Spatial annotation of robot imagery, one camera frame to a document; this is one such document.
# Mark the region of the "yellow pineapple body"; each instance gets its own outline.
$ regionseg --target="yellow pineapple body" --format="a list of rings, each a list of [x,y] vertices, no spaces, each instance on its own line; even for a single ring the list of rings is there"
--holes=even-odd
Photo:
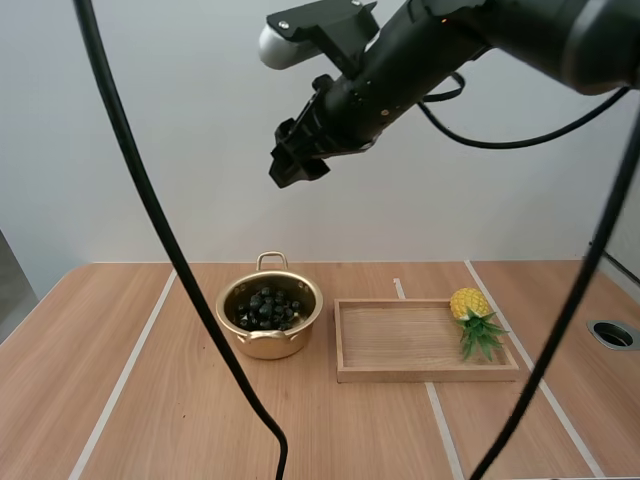
[[[469,320],[467,309],[471,309],[478,317],[491,313],[489,302],[482,292],[476,288],[461,288],[451,297],[451,313],[458,320]]]

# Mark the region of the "black robot arm segment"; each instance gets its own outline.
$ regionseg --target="black robot arm segment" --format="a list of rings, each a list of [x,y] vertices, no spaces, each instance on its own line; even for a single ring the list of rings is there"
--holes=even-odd
[[[287,68],[322,52],[343,74],[316,78],[302,113],[277,128],[269,173],[281,188],[322,177],[326,158],[366,151],[424,94],[493,47],[581,93],[637,83],[638,2],[407,0],[379,32],[374,5],[321,0],[267,18],[267,65]]]

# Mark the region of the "black cable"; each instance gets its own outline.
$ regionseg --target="black cable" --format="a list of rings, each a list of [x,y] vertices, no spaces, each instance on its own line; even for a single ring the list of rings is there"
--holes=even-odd
[[[202,319],[202,323],[220,351],[220,354],[229,367],[229,370],[231,370],[233,377],[236,379],[240,390],[242,390],[242,393],[251,405],[251,408],[253,408],[256,415],[260,417],[260,420],[262,420],[267,428],[271,430],[280,443],[280,459],[278,461],[276,479],[281,480],[284,475],[284,468],[287,461],[287,438],[275,420],[269,415],[262,403],[260,403],[260,400],[253,391],[249,380],[238,363],[238,359],[225,340],[213,313],[211,313],[209,305],[207,305],[207,301],[198,287],[198,283],[189,268],[189,264],[184,258],[184,255],[180,250],[180,246],[178,245],[178,242],[171,231],[171,227],[167,222],[167,218],[160,207],[158,198],[153,191],[147,172],[142,164],[140,153],[138,152],[138,148],[133,138],[133,133],[129,127],[129,122],[122,107],[122,103],[120,102],[120,96],[118,95],[116,85],[113,81],[113,76],[111,75],[111,69],[100,38],[100,31],[98,30],[98,24],[96,22],[91,0],[74,0],[73,3],[75,5],[78,23],[80,25],[80,30],[82,31],[82,38],[91,62],[93,74],[96,78],[96,83],[98,84],[98,89],[100,90],[100,95],[102,96],[105,108],[107,109],[109,120],[111,120],[111,126],[113,127],[113,131],[118,139],[120,150],[122,150],[122,155],[124,156],[127,167],[129,168],[129,173],[131,173],[133,183],[138,190],[138,194],[140,195],[140,199],[147,210],[151,223],[153,223],[156,233],[169,256],[185,291],[189,295],[193,306]]]
[[[551,140],[555,140],[556,138],[560,138],[567,133],[571,133],[574,130],[586,125],[591,120],[596,118],[598,115],[606,112],[609,108],[615,105],[622,97],[624,97],[627,93],[629,93],[629,88],[624,87],[618,90],[614,95],[612,95],[609,99],[605,100],[602,105],[594,108],[585,116],[579,118],[578,120],[571,122],[569,125],[566,125],[555,132],[548,133],[546,135],[542,135],[540,137],[530,138],[528,140],[518,140],[514,142],[480,142],[478,140],[471,140],[468,138],[461,137],[457,133],[453,133],[447,127],[445,127],[440,120],[436,118],[433,112],[427,107],[423,102],[418,102],[418,107],[422,110],[422,113],[426,115],[426,117],[433,123],[433,125],[440,130],[443,134],[449,137],[451,140],[454,140],[463,145],[467,145],[468,147],[475,148],[484,148],[487,150],[512,150],[516,148],[527,148],[533,147],[535,145],[540,145],[542,143],[550,142]]]
[[[467,86],[467,82],[464,79],[464,77],[460,75],[458,72],[451,72],[451,75],[449,76],[458,84],[458,88],[456,88],[455,90],[444,92],[444,93],[430,93],[422,97],[422,102],[423,103],[445,102],[447,100],[451,100],[453,98],[459,97],[462,94],[464,87]]]
[[[495,443],[491,446],[485,457],[471,475],[470,480],[480,480],[482,478],[491,463],[509,441],[509,438],[515,431],[518,423],[520,423],[529,403],[533,399],[533,395],[536,393],[538,384],[542,380],[549,363],[551,363],[553,354],[555,353],[556,348],[558,348],[558,345],[562,340],[562,336],[569,326],[569,322],[571,322],[571,317],[573,317],[573,314],[580,305],[582,297],[589,286],[589,282],[598,267],[600,257],[602,257],[607,243],[609,242],[609,238],[613,232],[613,227],[618,220],[627,192],[629,191],[629,187],[633,181],[633,175],[635,173],[636,166],[638,165],[639,158],[640,110],[638,111],[638,117],[635,125],[633,126],[633,130],[631,131],[627,150],[622,159],[622,163],[620,164],[620,169],[618,170],[611,193],[609,194],[609,199],[607,200],[602,218],[600,219],[600,224],[596,230],[596,235],[593,238],[593,243],[591,244],[591,247],[589,247],[584,261],[582,262],[582,267],[580,268],[578,277],[571,288],[571,292],[569,293],[560,315],[558,316],[558,320],[553,326],[553,330],[551,330],[551,334],[544,346],[544,350],[542,350],[542,353],[531,372],[531,376],[520,394],[518,403],[516,403],[513,412],[511,412],[511,416],[498,435]]]

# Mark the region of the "white stripe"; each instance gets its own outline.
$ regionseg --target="white stripe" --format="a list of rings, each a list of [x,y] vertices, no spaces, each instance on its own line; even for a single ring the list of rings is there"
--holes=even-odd
[[[100,415],[100,418],[98,418],[98,422],[96,423],[96,426],[93,428],[93,431],[91,432],[91,435],[89,436],[89,439],[87,440],[87,443],[84,446],[84,449],[82,450],[82,453],[80,454],[80,457],[78,458],[78,461],[76,462],[75,467],[73,467],[73,470],[69,475],[69,480],[77,480],[80,478],[80,475],[82,475],[82,471],[84,470],[84,467],[87,465],[87,462],[89,461],[89,457],[91,457],[91,453],[93,452],[93,449],[98,443],[98,439],[100,438],[100,435],[102,435],[102,431],[104,430],[104,427],[107,424],[107,421],[109,420],[109,416],[111,416],[111,412],[113,411],[113,408],[115,407],[116,402],[118,401],[118,397],[120,397],[120,394],[122,393],[122,389],[124,388],[125,383],[127,383],[127,379],[131,374],[131,370],[133,370],[133,366],[135,365],[136,360],[138,359],[138,355],[140,355],[140,352],[142,351],[144,342],[147,340],[147,337],[149,336],[151,327],[153,327],[153,324],[155,323],[156,318],[158,317],[158,313],[160,313],[160,309],[162,308],[162,305],[164,304],[164,301],[166,300],[167,295],[169,294],[169,290],[171,290],[171,285],[173,285],[173,281],[175,280],[175,278],[176,278],[176,271],[173,270],[169,275],[169,278],[167,279],[167,283],[165,284],[164,289],[160,294],[160,297],[158,297],[156,306],[153,307],[153,310],[149,315],[149,319],[147,320],[146,325],[142,329],[142,333],[140,333],[140,337],[138,337],[138,341],[136,342],[135,346],[133,347],[133,350],[131,351],[131,355],[129,355],[129,359],[127,360],[127,363],[125,364],[124,369],[120,374],[120,378],[118,378],[116,385],[113,387],[111,396],[109,396],[109,400],[107,400],[107,403],[104,406],[104,409],[102,410],[102,414]]]
[[[393,283],[396,284],[396,292],[398,293],[398,298],[400,300],[405,300],[407,297],[404,294],[404,289],[402,288],[402,284],[400,283],[400,279],[399,278],[394,278],[393,279]]]
[[[396,284],[396,292],[398,292],[398,298],[401,300],[407,297],[404,294],[402,283],[399,278],[394,278],[393,283]],[[464,474],[462,473],[462,466],[460,465],[460,459],[458,458],[458,452],[456,452],[456,446],[453,444],[453,438],[449,431],[449,425],[447,425],[447,419],[442,411],[440,405],[440,399],[438,398],[438,392],[432,382],[424,384],[427,387],[427,394],[429,395],[429,401],[431,402],[431,408],[433,409],[433,415],[436,418],[438,424],[438,430],[440,430],[440,438],[442,439],[442,445],[444,451],[447,454],[447,460],[449,460],[449,468],[451,468],[451,474],[453,480],[464,480]]]
[[[473,279],[478,284],[478,288],[482,291],[484,296],[487,297],[487,300],[489,301],[489,304],[491,305],[491,308],[493,308],[493,311],[496,312],[496,316],[500,320],[500,323],[502,324],[502,328],[504,328],[505,330],[509,331],[509,338],[511,339],[511,341],[514,344],[514,346],[516,347],[516,350],[518,350],[518,353],[520,354],[520,356],[522,357],[524,362],[527,364],[527,367],[529,368],[529,370],[533,370],[533,361],[531,360],[531,357],[529,356],[527,351],[522,346],[522,343],[520,343],[520,340],[518,340],[518,337],[516,336],[515,332],[513,331],[513,328],[511,328],[511,325],[509,325],[509,322],[507,321],[507,319],[505,318],[504,314],[502,313],[502,311],[498,307],[498,304],[495,302],[495,300],[493,299],[493,297],[489,293],[489,290],[487,290],[487,287],[485,286],[485,284],[483,283],[482,279],[480,278],[480,276],[476,272],[475,268],[473,268],[473,265],[471,264],[471,262],[469,260],[465,260],[464,264],[467,266],[467,269],[469,270],[469,273],[471,274]],[[544,381],[544,379],[540,382],[540,390],[542,391],[542,393],[546,397],[547,401],[549,402],[549,405],[551,405],[551,408],[553,409],[553,411],[557,415],[558,420],[560,420],[560,423],[562,423],[562,426],[567,431],[567,434],[569,434],[569,437],[571,437],[571,440],[573,441],[574,445],[576,446],[576,448],[580,452],[580,455],[582,455],[582,458],[585,461],[585,463],[587,464],[587,466],[589,467],[589,469],[591,470],[591,473],[593,473],[593,475],[595,477],[604,477],[604,478],[606,478],[605,475],[604,475],[604,472],[600,468],[600,465],[598,465],[598,462],[596,461],[596,459],[593,458],[593,455],[591,455],[591,452],[587,448],[587,445],[584,443],[582,438],[580,438],[580,435],[578,434],[576,429],[571,424],[571,421],[567,417],[567,414],[564,413],[564,410],[562,409],[562,407],[558,403],[558,400],[556,400],[555,395],[553,394],[553,392],[551,391],[551,389],[547,385],[547,382]]]

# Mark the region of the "wooden table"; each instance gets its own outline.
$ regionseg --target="wooden table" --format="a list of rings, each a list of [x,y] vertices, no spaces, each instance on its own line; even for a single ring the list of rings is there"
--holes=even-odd
[[[326,308],[311,343],[278,361],[240,355],[290,445],[287,479],[468,477],[509,415],[515,383],[342,384],[334,298],[447,297],[486,288],[522,368],[535,361],[577,262],[294,264]],[[196,264],[209,302],[248,264]],[[253,415],[164,264],[69,273],[0,346],[2,479],[272,479],[278,447]],[[520,428],[486,478],[640,476],[640,352],[592,319],[640,328],[640,307],[600,275]]]

